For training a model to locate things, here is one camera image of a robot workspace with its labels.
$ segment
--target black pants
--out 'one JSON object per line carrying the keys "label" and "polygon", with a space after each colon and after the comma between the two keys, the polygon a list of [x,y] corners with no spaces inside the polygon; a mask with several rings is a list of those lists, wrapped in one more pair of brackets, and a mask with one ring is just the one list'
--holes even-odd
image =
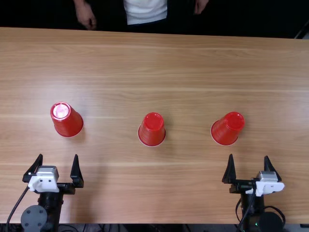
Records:
{"label": "black pants", "polygon": [[134,24],[128,25],[126,28],[127,32],[137,32],[137,33],[169,33],[169,25],[166,19],[151,23]]}

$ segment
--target person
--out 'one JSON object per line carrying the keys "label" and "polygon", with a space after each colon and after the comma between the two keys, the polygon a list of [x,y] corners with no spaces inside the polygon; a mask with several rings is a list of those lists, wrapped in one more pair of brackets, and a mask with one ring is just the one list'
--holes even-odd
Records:
{"label": "person", "polygon": [[78,22],[87,30],[173,33],[209,0],[73,0]]}

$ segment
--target black cable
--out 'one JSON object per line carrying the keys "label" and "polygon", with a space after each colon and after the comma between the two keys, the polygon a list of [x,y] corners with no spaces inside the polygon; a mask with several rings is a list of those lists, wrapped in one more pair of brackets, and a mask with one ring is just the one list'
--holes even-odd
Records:
{"label": "black cable", "polygon": [[188,224],[185,224],[185,226],[186,226],[187,230],[188,230],[189,232],[191,232],[190,227],[188,226]]}
{"label": "black cable", "polygon": [[15,206],[13,207],[9,217],[8,217],[8,220],[6,222],[6,232],[9,232],[9,224],[10,224],[10,220],[16,210],[16,208],[18,207],[19,203],[21,202],[21,200],[24,198],[25,194],[27,193],[29,187],[27,185],[27,187],[25,188],[25,190],[23,191],[23,193],[21,194],[21,196],[19,197],[18,201],[16,202]]}
{"label": "black cable", "polygon": [[282,218],[282,221],[283,221],[283,226],[284,226],[285,225],[285,215],[283,214],[283,212],[280,209],[278,209],[278,208],[276,208],[274,206],[271,206],[271,205],[264,207],[264,209],[267,209],[267,208],[272,208],[272,209],[276,210],[280,214],[280,216]]}
{"label": "black cable", "polygon": [[236,208],[235,208],[236,217],[237,217],[237,219],[238,219],[239,222],[240,222],[240,219],[239,219],[239,217],[238,217],[237,210],[238,210],[238,207],[239,207],[240,203],[241,203],[241,198],[240,198],[239,201],[237,202]]}
{"label": "black cable", "polygon": [[241,232],[240,228],[241,228],[241,226],[242,226],[244,220],[246,219],[246,217],[247,217],[247,215],[248,215],[248,213],[249,213],[249,211],[250,211],[250,209],[251,209],[251,207],[252,207],[252,205],[253,205],[253,202],[254,202],[254,199],[255,199],[255,192],[256,192],[256,185],[253,183],[252,198],[251,198],[251,200],[250,200],[250,203],[249,203],[249,205],[248,205],[248,208],[247,208],[246,212],[244,213],[244,215],[242,216],[242,219],[240,220],[240,222],[239,222],[239,224],[238,224],[238,227],[237,227],[237,229],[236,229],[236,232],[238,232],[238,231]]}
{"label": "black cable", "polygon": [[66,225],[66,224],[60,224],[58,227],[60,227],[60,226],[71,227],[72,229],[75,229],[76,232],[78,232],[78,229],[76,229],[74,226],[70,226],[70,225]]}
{"label": "black cable", "polygon": [[86,229],[86,225],[87,225],[87,224],[85,224],[85,225],[84,225],[84,228],[83,228],[83,232],[85,232],[85,229]]}

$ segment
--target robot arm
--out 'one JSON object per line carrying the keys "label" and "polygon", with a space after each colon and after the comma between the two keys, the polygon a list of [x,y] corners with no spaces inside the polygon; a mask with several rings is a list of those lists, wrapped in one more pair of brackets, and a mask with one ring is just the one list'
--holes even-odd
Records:
{"label": "robot arm", "polygon": [[42,163],[43,155],[40,154],[23,177],[29,190],[40,195],[39,204],[28,207],[22,214],[21,225],[25,232],[57,232],[63,195],[74,195],[75,188],[84,187],[77,155],[70,174],[72,183],[57,183],[57,167],[43,166]]}

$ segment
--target cup rim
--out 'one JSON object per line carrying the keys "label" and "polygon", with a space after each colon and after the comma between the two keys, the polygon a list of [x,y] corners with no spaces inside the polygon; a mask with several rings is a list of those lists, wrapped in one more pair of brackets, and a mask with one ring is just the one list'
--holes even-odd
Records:
{"label": "cup rim", "polygon": [[148,147],[155,147],[155,146],[159,146],[160,144],[162,144],[162,143],[164,142],[165,137],[166,137],[166,130],[164,130],[164,138],[163,138],[162,142],[160,142],[158,145],[154,145],[154,146],[149,146],[149,145],[147,145],[146,143],[144,143],[144,142],[140,139],[140,127],[141,127],[141,125],[139,126],[139,129],[137,130],[137,137],[139,138],[140,142],[141,142],[143,145],[148,146]]}

